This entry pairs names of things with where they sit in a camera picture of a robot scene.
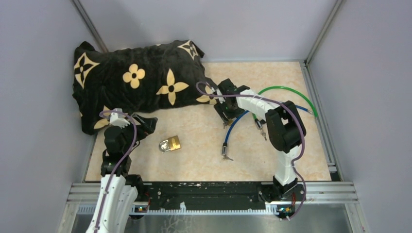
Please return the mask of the large brass padlock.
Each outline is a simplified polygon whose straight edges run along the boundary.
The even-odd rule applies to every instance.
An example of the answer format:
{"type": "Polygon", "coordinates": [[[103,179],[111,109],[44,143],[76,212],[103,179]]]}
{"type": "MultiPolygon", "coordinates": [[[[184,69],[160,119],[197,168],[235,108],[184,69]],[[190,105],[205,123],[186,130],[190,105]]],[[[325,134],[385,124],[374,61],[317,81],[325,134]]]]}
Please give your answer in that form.
{"type": "Polygon", "coordinates": [[[159,143],[159,150],[162,153],[181,149],[180,139],[177,135],[167,138],[159,143]]]}

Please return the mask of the blue cable lock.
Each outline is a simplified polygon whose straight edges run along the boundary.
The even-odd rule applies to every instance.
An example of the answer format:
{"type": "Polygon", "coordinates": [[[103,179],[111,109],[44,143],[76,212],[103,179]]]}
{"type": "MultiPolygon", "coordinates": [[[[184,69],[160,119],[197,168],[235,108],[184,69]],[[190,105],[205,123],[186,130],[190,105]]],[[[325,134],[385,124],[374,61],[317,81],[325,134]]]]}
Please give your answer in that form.
{"type": "MultiPolygon", "coordinates": [[[[311,114],[311,115],[314,115],[314,112],[312,112],[311,110],[309,110],[309,109],[307,109],[307,108],[305,108],[305,107],[302,107],[302,106],[297,105],[296,108],[297,108],[297,109],[300,109],[300,110],[303,110],[303,111],[305,111],[305,112],[307,112],[307,113],[309,113],[309,114],[311,114]]],[[[240,114],[240,116],[237,117],[237,118],[234,120],[234,123],[229,127],[229,129],[228,129],[228,131],[227,131],[227,133],[226,133],[226,136],[225,136],[225,140],[224,140],[223,145],[222,145],[222,155],[227,155],[227,152],[228,152],[228,140],[229,140],[230,134],[231,134],[234,126],[235,126],[235,125],[237,124],[237,122],[238,122],[245,114],[247,114],[248,112],[249,112],[249,111],[245,111],[244,113],[240,114]]]]}

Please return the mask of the small brass padlock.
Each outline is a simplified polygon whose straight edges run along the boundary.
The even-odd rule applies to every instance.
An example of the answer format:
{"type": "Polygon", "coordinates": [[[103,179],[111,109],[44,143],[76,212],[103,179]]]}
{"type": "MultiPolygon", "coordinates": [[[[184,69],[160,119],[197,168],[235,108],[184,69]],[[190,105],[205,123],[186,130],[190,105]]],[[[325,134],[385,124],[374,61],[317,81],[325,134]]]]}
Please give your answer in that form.
{"type": "Polygon", "coordinates": [[[235,119],[229,119],[228,121],[223,122],[223,128],[230,127],[234,123],[235,119]]]}

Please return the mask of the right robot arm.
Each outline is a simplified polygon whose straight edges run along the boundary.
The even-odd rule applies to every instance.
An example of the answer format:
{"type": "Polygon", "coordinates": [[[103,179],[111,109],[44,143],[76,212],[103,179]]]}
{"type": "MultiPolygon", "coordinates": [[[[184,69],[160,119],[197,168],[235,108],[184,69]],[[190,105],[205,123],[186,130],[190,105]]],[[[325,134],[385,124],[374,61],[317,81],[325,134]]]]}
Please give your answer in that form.
{"type": "Polygon", "coordinates": [[[291,101],[271,102],[245,85],[235,86],[230,79],[220,82],[213,93],[219,96],[214,109],[224,126],[229,126],[222,146],[223,157],[227,158],[228,140],[237,122],[248,112],[253,113],[256,126],[278,151],[271,194],[286,200],[297,187],[295,162],[303,155],[306,136],[296,105],[291,101]]]}

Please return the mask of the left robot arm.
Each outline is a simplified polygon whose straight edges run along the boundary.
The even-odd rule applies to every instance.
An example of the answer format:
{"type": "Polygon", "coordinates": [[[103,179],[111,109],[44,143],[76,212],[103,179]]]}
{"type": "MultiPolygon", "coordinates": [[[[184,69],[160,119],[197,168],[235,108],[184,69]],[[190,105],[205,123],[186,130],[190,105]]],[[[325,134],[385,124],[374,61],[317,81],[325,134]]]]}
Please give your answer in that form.
{"type": "Polygon", "coordinates": [[[130,175],[131,152],[156,129],[156,117],[128,115],[120,108],[99,114],[108,120],[104,132],[101,181],[98,200],[88,233],[122,233],[135,201],[144,198],[146,188],[140,175],[130,175]]]}

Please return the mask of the green lock keys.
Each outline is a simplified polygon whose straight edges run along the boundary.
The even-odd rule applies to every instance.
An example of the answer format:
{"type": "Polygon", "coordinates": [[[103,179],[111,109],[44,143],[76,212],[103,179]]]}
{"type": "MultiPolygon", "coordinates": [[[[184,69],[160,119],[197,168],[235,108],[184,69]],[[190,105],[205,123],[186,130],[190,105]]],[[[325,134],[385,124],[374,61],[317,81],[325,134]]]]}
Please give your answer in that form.
{"type": "Polygon", "coordinates": [[[267,136],[266,136],[266,133],[265,133],[265,131],[264,131],[263,128],[260,129],[260,134],[263,136],[264,140],[266,141],[266,140],[267,140],[267,136]]]}

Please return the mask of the black pillow with cream flowers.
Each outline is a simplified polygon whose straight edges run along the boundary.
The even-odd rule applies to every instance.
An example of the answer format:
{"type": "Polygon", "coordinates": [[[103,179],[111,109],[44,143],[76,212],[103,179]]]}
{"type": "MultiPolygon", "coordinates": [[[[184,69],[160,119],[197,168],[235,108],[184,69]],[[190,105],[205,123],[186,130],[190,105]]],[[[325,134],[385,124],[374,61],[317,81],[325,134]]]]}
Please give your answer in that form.
{"type": "Polygon", "coordinates": [[[99,52],[88,42],[74,50],[73,98],[82,132],[109,124],[109,111],[151,113],[198,104],[215,105],[217,85],[206,76],[204,52],[192,40],[99,52]]]}

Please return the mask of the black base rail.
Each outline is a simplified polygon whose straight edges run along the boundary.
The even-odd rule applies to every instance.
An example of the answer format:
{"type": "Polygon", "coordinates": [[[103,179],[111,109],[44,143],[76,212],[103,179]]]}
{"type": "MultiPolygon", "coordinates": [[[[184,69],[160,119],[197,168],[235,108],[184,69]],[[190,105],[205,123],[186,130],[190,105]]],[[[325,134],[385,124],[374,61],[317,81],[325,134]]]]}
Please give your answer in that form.
{"type": "Polygon", "coordinates": [[[151,182],[130,215],[290,215],[304,204],[359,202],[351,182],[307,182],[290,197],[274,194],[272,182],[151,182]]]}

